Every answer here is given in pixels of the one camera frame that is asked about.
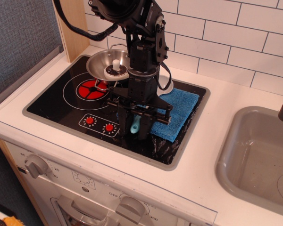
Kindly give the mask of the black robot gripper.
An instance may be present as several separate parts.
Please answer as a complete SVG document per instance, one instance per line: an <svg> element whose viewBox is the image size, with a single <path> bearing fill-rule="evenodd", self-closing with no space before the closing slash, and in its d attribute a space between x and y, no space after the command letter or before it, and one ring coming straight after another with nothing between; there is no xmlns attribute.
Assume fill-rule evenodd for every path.
<svg viewBox="0 0 283 226"><path fill-rule="evenodd" d="M157 96L159 72L129 72L127 87L109 87L109 104L117 108L120 136L130 132L134 115L141 116L138 140L145 140L154 122L168 125L173 106Z"/></svg>

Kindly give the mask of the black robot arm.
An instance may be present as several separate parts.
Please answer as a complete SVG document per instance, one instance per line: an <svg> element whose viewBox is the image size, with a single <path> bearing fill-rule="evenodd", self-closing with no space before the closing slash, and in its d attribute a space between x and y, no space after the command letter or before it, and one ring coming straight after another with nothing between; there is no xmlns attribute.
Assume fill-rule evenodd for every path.
<svg viewBox="0 0 283 226"><path fill-rule="evenodd" d="M89 5L96 16L121 26L126 35L128 86L110 87L108 103L117 107L120 135L127 135L134 116L140 116L138 139L145 140L154 122L170 123L173 108L157 95L168 51L162 9L154 0L94 0Z"/></svg>

